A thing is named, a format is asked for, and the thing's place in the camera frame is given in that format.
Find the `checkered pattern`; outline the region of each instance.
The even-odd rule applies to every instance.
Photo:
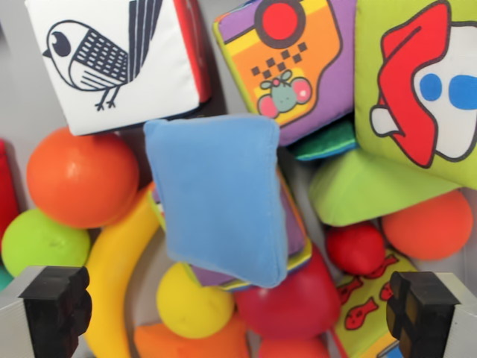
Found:
[[[278,74],[282,73],[288,68],[286,64],[287,62],[288,66],[293,66],[294,64],[301,62],[303,60],[301,54],[307,49],[308,47],[306,46],[305,42],[299,43],[298,46],[296,46],[297,52],[295,52],[294,54],[291,54],[290,49],[287,48],[286,50],[280,52],[279,56],[268,58],[262,68],[260,66],[255,66],[250,69],[252,71],[252,75],[262,75],[265,80],[269,79],[272,76],[276,77]]]

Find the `ball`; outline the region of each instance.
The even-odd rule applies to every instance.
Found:
[[[73,136],[61,128],[34,150],[27,182],[35,204],[52,219],[71,227],[100,227],[132,204],[139,168],[119,136]]]
[[[264,339],[259,358],[329,358],[328,350],[319,338]]]
[[[83,266],[90,247],[86,230],[54,222],[38,209],[28,210],[8,226],[1,258],[14,277],[27,266]]]
[[[233,296],[218,287],[194,282],[182,263],[175,263],[157,290],[162,322],[178,336],[199,339],[221,330],[232,318]]]
[[[382,218],[389,242],[419,260],[440,260],[458,252],[472,227],[472,209],[458,190]]]
[[[339,269],[366,275],[385,260],[385,241],[370,222],[332,227],[326,233],[326,251]]]
[[[273,289],[234,292],[245,323],[264,339],[310,339],[338,320],[340,300],[319,250]]]

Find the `yellow ball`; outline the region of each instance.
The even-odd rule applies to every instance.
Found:
[[[157,290],[157,309],[162,322],[179,336],[199,339],[221,330],[233,314],[229,292],[202,287],[194,282],[182,263],[175,263]]]

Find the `orange triangle block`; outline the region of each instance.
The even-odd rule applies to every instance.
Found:
[[[235,314],[227,326],[203,339],[187,339],[164,324],[139,326],[134,342],[141,358],[250,358],[245,323]]]

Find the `bird leg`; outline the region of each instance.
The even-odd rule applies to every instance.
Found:
[[[110,92],[109,89],[106,89],[104,91],[104,94],[103,94],[103,97],[101,97],[101,100],[99,101],[99,103],[95,104],[95,106],[97,107],[97,111],[99,112],[100,110],[104,110],[104,107],[103,107],[103,103],[104,103],[104,100],[106,99],[106,96],[107,94]]]
[[[114,104],[114,99],[118,95],[118,92],[119,92],[120,88],[121,88],[121,86],[116,87],[115,90],[114,90],[114,93],[113,93],[113,97],[111,97],[111,99],[108,102],[106,102],[108,104],[108,106],[107,106],[108,108],[111,108],[111,107],[116,108],[116,105]]]

